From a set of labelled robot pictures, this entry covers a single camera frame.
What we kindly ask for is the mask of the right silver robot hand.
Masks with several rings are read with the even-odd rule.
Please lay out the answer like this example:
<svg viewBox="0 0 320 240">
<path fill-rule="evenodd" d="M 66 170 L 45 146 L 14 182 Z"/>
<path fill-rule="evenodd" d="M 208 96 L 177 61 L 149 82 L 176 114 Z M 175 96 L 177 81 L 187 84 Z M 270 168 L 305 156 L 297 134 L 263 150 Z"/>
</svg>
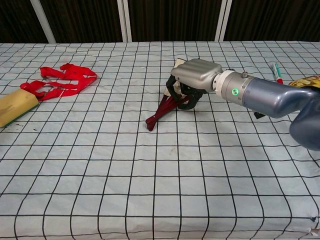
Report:
<svg viewBox="0 0 320 240">
<path fill-rule="evenodd" d="M 178 58 L 166 82 L 166 89 L 178 109 L 191 110 L 204 94 L 215 91 L 215 77 L 222 72 L 222 66 L 215 62 Z"/>
</svg>

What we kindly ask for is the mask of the paper folding fan red ribs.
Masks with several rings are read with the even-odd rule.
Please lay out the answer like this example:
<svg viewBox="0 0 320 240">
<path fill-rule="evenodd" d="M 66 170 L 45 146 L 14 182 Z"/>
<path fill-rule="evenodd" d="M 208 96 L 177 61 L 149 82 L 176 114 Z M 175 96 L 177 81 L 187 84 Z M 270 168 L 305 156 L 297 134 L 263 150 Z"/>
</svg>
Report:
<svg viewBox="0 0 320 240">
<path fill-rule="evenodd" d="M 166 82 L 166 89 L 155 114 L 145 120 L 147 129 L 150 132 L 153 131 L 158 119 L 175 108 L 181 110 L 194 108 L 202 95 L 195 88 L 180 83 L 171 74 Z"/>
</svg>

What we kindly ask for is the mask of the white marker red cap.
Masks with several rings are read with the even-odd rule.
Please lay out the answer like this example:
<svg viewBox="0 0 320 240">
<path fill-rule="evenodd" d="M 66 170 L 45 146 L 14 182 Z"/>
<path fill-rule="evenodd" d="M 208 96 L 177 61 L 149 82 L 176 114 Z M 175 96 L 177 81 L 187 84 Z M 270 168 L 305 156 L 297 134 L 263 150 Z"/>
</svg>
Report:
<svg viewBox="0 0 320 240">
<path fill-rule="evenodd" d="M 280 68 L 279 68 L 277 63 L 273 63 L 272 64 L 272 71 L 273 71 L 273 75 L 274 75 L 275 81 L 278 84 L 283 84 L 284 83 L 283 77 L 282 77 L 282 74 L 280 72 Z"/>
</svg>

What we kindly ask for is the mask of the gold snack packet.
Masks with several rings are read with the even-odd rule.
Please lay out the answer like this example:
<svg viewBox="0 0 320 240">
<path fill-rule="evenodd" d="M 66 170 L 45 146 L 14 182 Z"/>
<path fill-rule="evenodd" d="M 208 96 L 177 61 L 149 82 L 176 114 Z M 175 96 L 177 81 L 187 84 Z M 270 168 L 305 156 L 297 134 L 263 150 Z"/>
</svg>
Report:
<svg viewBox="0 0 320 240">
<path fill-rule="evenodd" d="M 316 88 L 320 89 L 320 74 L 304 77 L 298 80 L 291 81 L 289 84 L 295 88 Z"/>
</svg>

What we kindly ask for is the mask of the light blue checkered tablecloth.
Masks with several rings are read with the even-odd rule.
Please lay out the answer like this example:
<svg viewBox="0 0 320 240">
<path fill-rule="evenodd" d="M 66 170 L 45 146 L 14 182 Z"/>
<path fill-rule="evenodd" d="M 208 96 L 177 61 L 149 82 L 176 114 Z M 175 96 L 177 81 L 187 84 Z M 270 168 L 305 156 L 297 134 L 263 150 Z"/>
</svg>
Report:
<svg viewBox="0 0 320 240">
<path fill-rule="evenodd" d="M 177 58 L 320 74 L 320 42 L 0 43 L 0 97 L 40 67 L 98 75 L 0 128 L 0 240 L 320 240 L 320 152 L 290 136 L 296 113 L 210 93 L 147 130 Z"/>
</svg>

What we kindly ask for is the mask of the yellow sponge green backing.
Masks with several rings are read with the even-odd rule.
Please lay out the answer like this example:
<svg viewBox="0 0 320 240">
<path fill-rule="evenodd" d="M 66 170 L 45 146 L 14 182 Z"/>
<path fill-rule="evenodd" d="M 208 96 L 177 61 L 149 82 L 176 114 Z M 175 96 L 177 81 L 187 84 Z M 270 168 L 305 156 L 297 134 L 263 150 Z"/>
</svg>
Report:
<svg viewBox="0 0 320 240">
<path fill-rule="evenodd" d="M 38 99 L 26 90 L 18 89 L 0 98 L 0 128 L 7 126 L 38 105 Z"/>
</svg>

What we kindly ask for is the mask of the white double frame post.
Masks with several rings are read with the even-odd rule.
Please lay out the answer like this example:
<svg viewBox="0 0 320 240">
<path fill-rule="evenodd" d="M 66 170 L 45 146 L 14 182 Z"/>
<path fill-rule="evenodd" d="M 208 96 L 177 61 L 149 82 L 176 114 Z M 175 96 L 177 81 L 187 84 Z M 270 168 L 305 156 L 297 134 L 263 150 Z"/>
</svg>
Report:
<svg viewBox="0 0 320 240">
<path fill-rule="evenodd" d="M 130 11 L 128 0 L 117 0 L 118 14 L 120 20 L 120 29 L 122 41 L 125 43 L 132 42 Z"/>
</svg>

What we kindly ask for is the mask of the white slanted frame post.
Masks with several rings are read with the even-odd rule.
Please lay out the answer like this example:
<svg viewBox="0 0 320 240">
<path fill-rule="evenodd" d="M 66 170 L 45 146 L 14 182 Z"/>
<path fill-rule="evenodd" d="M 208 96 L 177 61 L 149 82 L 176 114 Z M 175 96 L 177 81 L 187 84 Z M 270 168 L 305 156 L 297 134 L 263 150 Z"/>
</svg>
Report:
<svg viewBox="0 0 320 240">
<path fill-rule="evenodd" d="M 34 9 L 34 12 L 39 20 L 39 23 L 42 27 L 42 30 L 45 34 L 45 37 L 46 37 L 48 43 L 55 44 L 56 39 L 54 37 L 54 34 L 52 32 L 52 29 L 50 27 L 50 24 L 48 22 L 47 16 L 45 14 L 45 11 L 42 7 L 40 0 L 30 0 L 30 2 L 31 2 L 31 5 Z"/>
</svg>

